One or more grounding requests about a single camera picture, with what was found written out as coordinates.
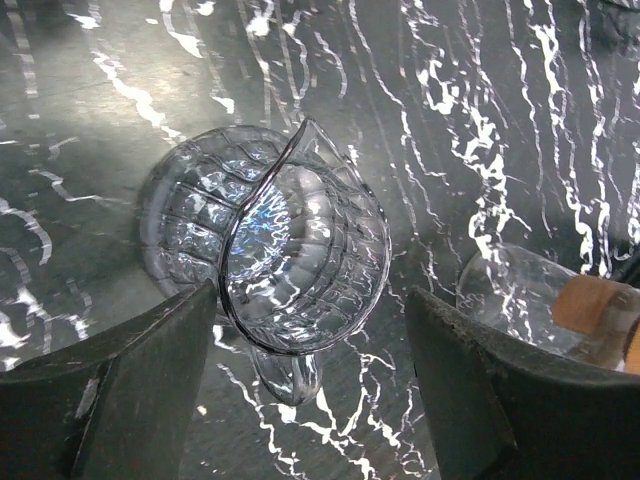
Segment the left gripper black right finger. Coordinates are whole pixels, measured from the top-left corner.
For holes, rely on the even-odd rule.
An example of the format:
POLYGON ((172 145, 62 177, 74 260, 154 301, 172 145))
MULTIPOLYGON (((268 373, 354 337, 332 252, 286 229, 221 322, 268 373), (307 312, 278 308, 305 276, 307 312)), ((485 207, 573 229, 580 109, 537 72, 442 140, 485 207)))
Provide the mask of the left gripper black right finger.
POLYGON ((421 288, 405 319, 441 478, 638 478, 638 376, 548 353, 421 288))

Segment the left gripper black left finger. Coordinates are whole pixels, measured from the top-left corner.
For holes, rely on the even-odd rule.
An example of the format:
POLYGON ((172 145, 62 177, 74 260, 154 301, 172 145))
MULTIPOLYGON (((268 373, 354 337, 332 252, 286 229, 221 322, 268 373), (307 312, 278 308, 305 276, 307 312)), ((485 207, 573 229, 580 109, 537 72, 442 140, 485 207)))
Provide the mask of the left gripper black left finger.
POLYGON ((177 478, 216 304, 206 281, 2 373, 2 478, 177 478))

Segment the glass carafe with brown band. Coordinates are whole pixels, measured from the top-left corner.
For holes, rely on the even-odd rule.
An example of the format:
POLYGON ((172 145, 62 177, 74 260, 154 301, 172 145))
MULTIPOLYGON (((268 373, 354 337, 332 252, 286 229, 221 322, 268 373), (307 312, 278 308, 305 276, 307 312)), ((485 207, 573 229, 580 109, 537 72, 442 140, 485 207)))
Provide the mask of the glass carafe with brown band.
POLYGON ((548 353, 637 375, 639 289, 513 244, 476 254, 456 288, 471 319, 548 353))

